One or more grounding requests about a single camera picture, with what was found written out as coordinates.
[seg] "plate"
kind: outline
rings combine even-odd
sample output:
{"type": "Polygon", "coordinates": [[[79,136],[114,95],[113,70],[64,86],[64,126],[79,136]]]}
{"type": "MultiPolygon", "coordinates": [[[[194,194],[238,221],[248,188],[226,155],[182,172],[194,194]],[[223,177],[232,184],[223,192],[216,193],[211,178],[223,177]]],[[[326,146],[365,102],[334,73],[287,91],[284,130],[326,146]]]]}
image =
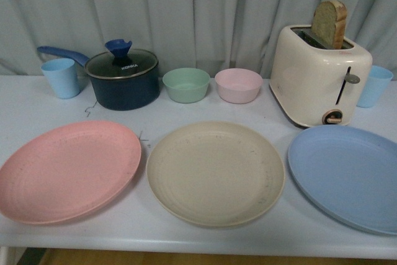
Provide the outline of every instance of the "plate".
{"type": "Polygon", "coordinates": [[[397,235],[397,144],[352,127],[301,132],[288,149],[299,188],[326,214],[354,228],[397,235]]]}
{"type": "Polygon", "coordinates": [[[170,133],[151,152],[146,171],[166,210],[207,227],[259,217],[280,197],[285,180],[272,144],[229,122],[199,122],[170,133]]]}
{"type": "Polygon", "coordinates": [[[109,203],[141,158],[137,136],[110,121],[51,130],[19,148],[0,169],[0,212],[33,225],[59,223],[109,203]]]}

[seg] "tabletop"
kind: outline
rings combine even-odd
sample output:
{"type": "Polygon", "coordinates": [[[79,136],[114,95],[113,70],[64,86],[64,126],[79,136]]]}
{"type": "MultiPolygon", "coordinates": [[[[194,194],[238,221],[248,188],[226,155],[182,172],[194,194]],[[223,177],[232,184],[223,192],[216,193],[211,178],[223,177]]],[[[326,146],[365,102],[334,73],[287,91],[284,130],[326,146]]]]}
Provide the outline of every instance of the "tabletop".
{"type": "MultiPolygon", "coordinates": [[[[219,98],[214,80],[196,103],[160,96],[137,110],[112,111],[96,102],[88,78],[81,93],[57,99],[42,76],[0,76],[0,164],[31,139],[62,125],[111,120],[139,137],[142,157],[131,183],[105,207],[57,225],[26,225],[0,215],[0,246],[113,249],[177,253],[324,256],[397,259],[397,236],[375,235],[340,223],[316,208],[299,191],[288,171],[287,150],[303,131],[283,113],[265,79],[248,104],[219,98]],[[154,146],[175,129],[206,120],[245,125],[268,139],[285,163],[286,181],[276,204],[259,218],[237,227],[206,228],[185,222],[156,200],[145,163],[154,146]]],[[[397,142],[397,82],[375,107],[357,107],[349,124],[397,142]]]]}

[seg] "blue plate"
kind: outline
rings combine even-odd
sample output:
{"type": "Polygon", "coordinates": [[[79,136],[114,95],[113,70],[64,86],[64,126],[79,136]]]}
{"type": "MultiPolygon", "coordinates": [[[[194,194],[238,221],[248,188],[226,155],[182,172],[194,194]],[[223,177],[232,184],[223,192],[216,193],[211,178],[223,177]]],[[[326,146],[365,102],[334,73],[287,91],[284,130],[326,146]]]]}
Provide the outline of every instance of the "blue plate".
{"type": "Polygon", "coordinates": [[[308,128],[288,162],[303,193],[333,218],[360,230],[397,235],[397,144],[352,127],[308,128]]]}

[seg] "saucepan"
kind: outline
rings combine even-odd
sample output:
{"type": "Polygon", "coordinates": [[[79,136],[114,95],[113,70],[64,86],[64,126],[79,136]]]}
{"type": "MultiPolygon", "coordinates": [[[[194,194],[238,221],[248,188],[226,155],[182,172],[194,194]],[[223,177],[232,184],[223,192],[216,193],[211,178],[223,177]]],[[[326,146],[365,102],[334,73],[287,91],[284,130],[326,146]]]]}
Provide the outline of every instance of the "saucepan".
{"type": "Polygon", "coordinates": [[[132,42],[111,40],[108,52],[92,58],[61,48],[42,46],[41,53],[73,59],[89,75],[98,103],[110,110],[133,110],[153,102],[160,94],[158,59],[132,42]]]}

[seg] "toast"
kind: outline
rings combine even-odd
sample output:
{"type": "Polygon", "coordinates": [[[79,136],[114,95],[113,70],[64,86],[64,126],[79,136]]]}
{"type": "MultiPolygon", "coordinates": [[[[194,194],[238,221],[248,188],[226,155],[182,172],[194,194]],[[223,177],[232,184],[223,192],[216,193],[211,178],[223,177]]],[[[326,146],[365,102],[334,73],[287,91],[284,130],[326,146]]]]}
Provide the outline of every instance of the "toast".
{"type": "Polygon", "coordinates": [[[311,23],[311,31],[326,45],[341,49],[345,35],[347,9],[338,0],[324,1],[318,5],[311,23]]]}

